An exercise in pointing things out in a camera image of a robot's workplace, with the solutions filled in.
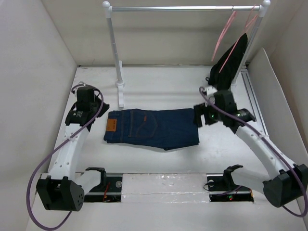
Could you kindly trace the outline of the dark blue denim trousers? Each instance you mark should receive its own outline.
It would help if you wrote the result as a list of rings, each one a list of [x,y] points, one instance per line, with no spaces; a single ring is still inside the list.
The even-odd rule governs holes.
[[[195,146],[199,144],[199,134],[193,120],[192,108],[111,111],[103,140],[165,151]]]

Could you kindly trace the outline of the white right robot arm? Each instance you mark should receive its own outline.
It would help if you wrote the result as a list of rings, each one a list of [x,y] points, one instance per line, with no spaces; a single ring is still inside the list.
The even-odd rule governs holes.
[[[296,164],[284,155],[264,132],[257,129],[256,118],[249,110],[238,109],[230,90],[200,87],[205,102],[194,106],[194,122],[201,127],[201,116],[206,125],[221,122],[240,138],[259,159],[267,174],[249,171],[242,165],[233,165],[223,172],[222,183],[227,195],[244,186],[262,193],[274,207],[285,205],[299,197],[304,199],[303,217],[307,213],[308,168]]]

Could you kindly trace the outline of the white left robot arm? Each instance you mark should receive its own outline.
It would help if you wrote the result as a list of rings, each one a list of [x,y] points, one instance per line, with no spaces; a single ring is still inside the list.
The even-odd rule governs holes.
[[[109,105],[94,86],[78,84],[72,88],[77,101],[65,119],[63,144],[56,150],[57,158],[47,177],[39,179],[37,193],[46,210],[79,211],[85,196],[92,189],[102,191],[107,186],[103,167],[89,167],[76,177],[76,168],[82,146],[92,124],[101,117]]]

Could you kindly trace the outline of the empty pink hanger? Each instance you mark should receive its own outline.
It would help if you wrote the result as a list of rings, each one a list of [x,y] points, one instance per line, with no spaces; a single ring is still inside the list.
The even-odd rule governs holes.
[[[214,52],[213,52],[213,54],[212,54],[211,61],[214,61],[214,58],[215,58],[216,53],[217,53],[217,51],[218,51],[218,48],[219,48],[219,46],[220,46],[220,44],[221,44],[221,42],[222,42],[224,36],[226,35],[228,29],[230,28],[232,22],[234,21],[236,15],[237,15],[237,12],[236,12],[236,11],[233,11],[232,14],[230,15],[229,19],[227,20],[227,22],[226,22],[226,24],[225,24],[225,26],[224,26],[224,28],[223,28],[223,30],[222,30],[222,32],[221,32],[221,34],[220,34],[218,40],[217,40],[217,42],[216,42],[216,45],[215,45],[215,48],[214,48]]]

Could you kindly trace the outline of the black hanging garment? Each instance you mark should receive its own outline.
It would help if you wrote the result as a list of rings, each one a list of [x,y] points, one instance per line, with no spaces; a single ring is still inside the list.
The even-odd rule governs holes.
[[[208,85],[217,90],[230,88],[246,51],[247,43],[248,36],[244,33],[237,44],[233,44],[211,68],[210,76],[206,78]]]

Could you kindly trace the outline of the white board right side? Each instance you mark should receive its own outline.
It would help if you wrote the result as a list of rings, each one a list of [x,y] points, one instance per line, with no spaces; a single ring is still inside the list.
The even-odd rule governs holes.
[[[269,138],[295,163],[307,165],[308,153],[264,48],[253,57],[248,73]]]

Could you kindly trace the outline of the white clothes rack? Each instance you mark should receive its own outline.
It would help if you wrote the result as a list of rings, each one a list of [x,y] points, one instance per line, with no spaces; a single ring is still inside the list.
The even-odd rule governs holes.
[[[137,6],[137,7],[116,7],[112,6],[110,2],[104,1],[102,6],[104,8],[104,15],[107,21],[108,31],[110,35],[111,48],[114,57],[115,70],[116,70],[116,87],[118,89],[118,107],[123,109],[125,107],[125,98],[124,98],[124,87],[125,81],[123,79],[123,64],[118,57],[116,39],[114,35],[114,29],[112,24],[112,14],[121,13],[121,12],[185,12],[185,11],[257,11],[258,13],[251,21],[247,21],[243,32],[246,33],[252,27],[252,32],[248,44],[246,46],[246,51],[240,63],[240,66],[237,70],[235,78],[232,81],[232,84],[235,84],[237,78],[241,72],[242,66],[245,64],[252,44],[254,42],[257,31],[261,25],[262,19],[265,17],[269,6],[271,5],[270,0],[264,0],[260,5],[254,6]]]

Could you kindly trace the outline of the aluminium rail right side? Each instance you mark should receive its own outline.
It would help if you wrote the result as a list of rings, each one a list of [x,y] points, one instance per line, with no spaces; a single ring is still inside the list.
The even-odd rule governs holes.
[[[265,125],[265,122],[262,116],[262,112],[260,110],[260,107],[257,101],[257,96],[254,92],[253,85],[252,85],[250,75],[249,75],[246,65],[242,66],[241,76],[242,76],[242,80],[243,80],[243,83],[244,83],[244,86],[247,92],[250,105],[252,107],[252,113],[254,117],[256,118],[256,121],[259,124],[259,126],[262,127],[262,132],[268,135],[267,128],[266,128],[266,125]]]

